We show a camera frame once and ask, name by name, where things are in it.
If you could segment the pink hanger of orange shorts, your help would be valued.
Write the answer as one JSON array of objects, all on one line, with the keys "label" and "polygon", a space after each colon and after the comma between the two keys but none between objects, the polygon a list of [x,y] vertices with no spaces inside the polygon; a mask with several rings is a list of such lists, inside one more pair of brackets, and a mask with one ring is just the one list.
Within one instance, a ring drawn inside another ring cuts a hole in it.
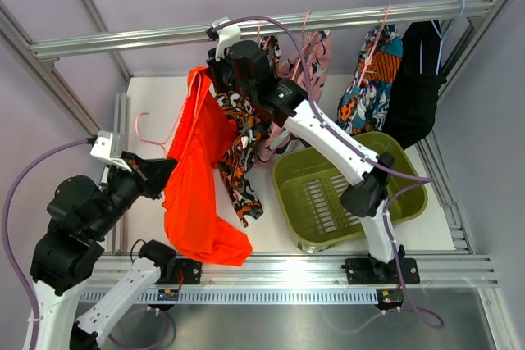
[{"label": "pink hanger of orange shorts", "polygon": [[185,77],[134,77],[130,80],[128,150],[145,159],[163,158],[188,95]]}]

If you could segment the bright orange shorts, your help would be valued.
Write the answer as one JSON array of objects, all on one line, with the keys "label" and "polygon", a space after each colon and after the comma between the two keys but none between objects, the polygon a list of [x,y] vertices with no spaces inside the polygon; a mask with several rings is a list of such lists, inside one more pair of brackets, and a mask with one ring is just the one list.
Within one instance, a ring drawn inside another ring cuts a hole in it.
[{"label": "bright orange shorts", "polygon": [[244,232],[217,214],[213,175],[235,131],[211,84],[205,67],[189,71],[188,96],[167,153],[177,165],[164,188],[164,230],[176,251],[192,260],[240,267],[252,246]]}]

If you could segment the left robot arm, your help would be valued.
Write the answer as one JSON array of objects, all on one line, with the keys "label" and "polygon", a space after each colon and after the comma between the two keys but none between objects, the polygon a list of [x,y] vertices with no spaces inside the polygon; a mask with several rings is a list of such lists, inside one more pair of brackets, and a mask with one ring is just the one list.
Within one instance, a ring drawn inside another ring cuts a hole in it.
[{"label": "left robot arm", "polygon": [[176,277],[175,250],[148,241],[94,311],[75,318],[80,295],[104,252],[101,242],[138,198],[160,198],[177,166],[175,159],[144,160],[128,152],[124,162],[130,169],[111,168],[105,189],[76,175],[57,186],[48,204],[51,220],[30,267],[39,308],[28,332],[31,349],[98,349],[148,286]]}]

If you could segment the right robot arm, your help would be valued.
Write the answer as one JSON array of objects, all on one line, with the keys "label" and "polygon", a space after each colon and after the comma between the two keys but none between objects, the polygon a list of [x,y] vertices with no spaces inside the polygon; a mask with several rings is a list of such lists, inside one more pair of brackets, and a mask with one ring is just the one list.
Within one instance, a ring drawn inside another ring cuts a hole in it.
[{"label": "right robot arm", "polygon": [[383,283],[398,280],[404,252],[394,240],[386,206],[387,171],[394,157],[388,152],[378,154],[337,131],[303,88],[276,75],[267,54],[253,41],[210,49],[207,65],[217,92],[233,91],[248,99],[257,115],[306,141],[345,177],[349,185],[340,203],[359,218],[368,243],[368,262],[355,271],[369,271]]}]

